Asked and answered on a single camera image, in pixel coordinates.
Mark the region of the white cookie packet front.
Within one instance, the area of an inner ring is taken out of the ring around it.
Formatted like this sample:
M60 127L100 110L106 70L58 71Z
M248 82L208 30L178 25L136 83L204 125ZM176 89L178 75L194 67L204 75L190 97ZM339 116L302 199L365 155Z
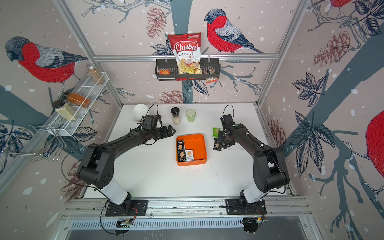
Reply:
M193 150L185 150L185 155L186 155L186 161L191 162L194 161L194 151Z

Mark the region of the orange storage box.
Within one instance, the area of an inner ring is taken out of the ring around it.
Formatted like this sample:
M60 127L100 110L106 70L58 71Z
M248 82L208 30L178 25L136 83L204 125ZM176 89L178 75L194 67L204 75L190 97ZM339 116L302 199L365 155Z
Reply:
M177 136L177 164L179 167L186 166L194 166L194 165L203 165L207 162L207 150L205 138L202 134L194 134L194 135L184 135ZM184 142L183 150L192 150L194 160L193 161L179 161L179 152L181 151L179 148L180 141Z

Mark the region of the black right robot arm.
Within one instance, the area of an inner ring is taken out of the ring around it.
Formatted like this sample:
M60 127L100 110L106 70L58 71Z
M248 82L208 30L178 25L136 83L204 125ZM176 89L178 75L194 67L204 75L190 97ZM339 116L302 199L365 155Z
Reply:
M253 157L253 182L240 192L234 207L229 208L228 214L243 213L245 215L266 213L263 198L277 189L290 183L287 164L281 148L271 148L254 137L243 124L236 124L231 115L221 117L223 130L219 132L218 141L231 147L241 145Z

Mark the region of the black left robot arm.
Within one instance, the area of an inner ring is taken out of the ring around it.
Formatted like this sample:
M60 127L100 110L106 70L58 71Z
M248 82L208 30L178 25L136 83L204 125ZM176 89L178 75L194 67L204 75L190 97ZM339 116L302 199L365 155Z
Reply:
M77 178L95 187L107 199L121 206L129 201L126 191L115 178L118 161L128 151L141 145L148 145L150 141L158 141L172 137L176 130L171 126L139 127L116 140L104 144L91 144L87 147L77 171Z

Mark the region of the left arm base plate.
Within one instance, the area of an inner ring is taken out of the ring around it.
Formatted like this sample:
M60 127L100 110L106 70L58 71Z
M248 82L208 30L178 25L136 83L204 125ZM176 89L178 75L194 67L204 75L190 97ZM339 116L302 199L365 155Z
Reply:
M108 203L106 217L142 217L146 215L148 200L128 200L122 205Z

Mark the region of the aluminium front rail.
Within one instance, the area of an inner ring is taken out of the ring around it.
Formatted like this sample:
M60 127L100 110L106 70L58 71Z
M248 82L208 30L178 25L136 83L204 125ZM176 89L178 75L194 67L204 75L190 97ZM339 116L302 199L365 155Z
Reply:
M193 198L148 198L144 207L139 207L137 219L178 219L178 218L224 218L228 217L228 197ZM304 197L268 195L264 198L266 217L312 216L311 208ZM108 219L101 213L105 199L71 200L59 214L60 220Z

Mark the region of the orange sauce bottle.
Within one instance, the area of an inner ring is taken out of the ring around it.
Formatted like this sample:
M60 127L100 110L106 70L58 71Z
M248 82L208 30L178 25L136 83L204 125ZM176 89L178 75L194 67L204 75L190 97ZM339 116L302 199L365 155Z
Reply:
M91 100L82 95L79 95L76 93L68 93L68 92L64 93L64 95L66 97L66 100L75 106L79 106L87 109L91 104Z

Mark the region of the glass grinder black cap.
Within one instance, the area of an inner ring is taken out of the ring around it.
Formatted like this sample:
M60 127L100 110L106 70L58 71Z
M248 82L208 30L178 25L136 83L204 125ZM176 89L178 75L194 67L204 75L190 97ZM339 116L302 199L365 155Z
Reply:
M179 125L181 123L181 117L180 117L180 109L177 107L173 107L171 109L171 114L173 117L173 124Z

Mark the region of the green glass cup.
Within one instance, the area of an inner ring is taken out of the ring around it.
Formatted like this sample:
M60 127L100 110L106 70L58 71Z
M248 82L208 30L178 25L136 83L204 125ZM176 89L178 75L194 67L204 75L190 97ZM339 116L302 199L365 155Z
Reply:
M194 122L195 119L196 119L196 111L193 110L193 109L189 109L186 111L186 116L187 116L187 119L190 123Z

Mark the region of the black wall basket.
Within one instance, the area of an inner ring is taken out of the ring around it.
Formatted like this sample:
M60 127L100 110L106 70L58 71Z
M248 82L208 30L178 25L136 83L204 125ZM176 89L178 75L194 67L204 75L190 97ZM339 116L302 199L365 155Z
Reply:
M156 60L155 74L159 81L185 81L218 79L220 76L219 59L201 59L199 63L180 63L176 59Z

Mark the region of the glass spice jar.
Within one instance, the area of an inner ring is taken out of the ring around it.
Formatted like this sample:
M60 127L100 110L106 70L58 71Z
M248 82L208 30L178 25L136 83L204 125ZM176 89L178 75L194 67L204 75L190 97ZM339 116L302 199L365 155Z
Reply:
M97 85L104 83L103 74L96 65L88 65L88 73Z

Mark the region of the pale spice jar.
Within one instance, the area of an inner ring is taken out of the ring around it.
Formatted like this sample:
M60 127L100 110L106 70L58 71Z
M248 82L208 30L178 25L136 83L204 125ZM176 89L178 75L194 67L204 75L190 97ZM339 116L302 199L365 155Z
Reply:
M62 116L66 121L75 121L77 119L78 114L76 111L65 101L57 100L53 102L53 107L55 111Z

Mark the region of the black cookie packet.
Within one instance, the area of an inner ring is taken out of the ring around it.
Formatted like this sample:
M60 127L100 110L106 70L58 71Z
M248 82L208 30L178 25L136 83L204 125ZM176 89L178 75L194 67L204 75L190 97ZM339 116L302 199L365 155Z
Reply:
M215 151L221 151L222 150L221 144L219 143L217 138L214 138L214 148L213 148L213 150L215 150Z
M184 150L185 150L184 141L183 140L177 141L177 151L184 151Z
M185 162L186 160L186 152L184 150L178 151L178 162Z

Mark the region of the black cookie packet front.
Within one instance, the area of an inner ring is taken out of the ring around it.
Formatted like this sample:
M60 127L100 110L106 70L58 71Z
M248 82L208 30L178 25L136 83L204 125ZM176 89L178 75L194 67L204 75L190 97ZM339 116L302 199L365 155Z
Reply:
M186 152L184 150L178 151L178 162L185 162L186 160Z

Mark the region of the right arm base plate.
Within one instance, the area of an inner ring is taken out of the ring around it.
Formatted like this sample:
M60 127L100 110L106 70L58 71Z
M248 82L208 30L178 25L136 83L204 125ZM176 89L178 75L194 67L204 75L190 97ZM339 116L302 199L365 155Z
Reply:
M265 201L261 200L256 203L248 203L244 197L237 199L226 199L223 208L226 209L227 215L266 215Z

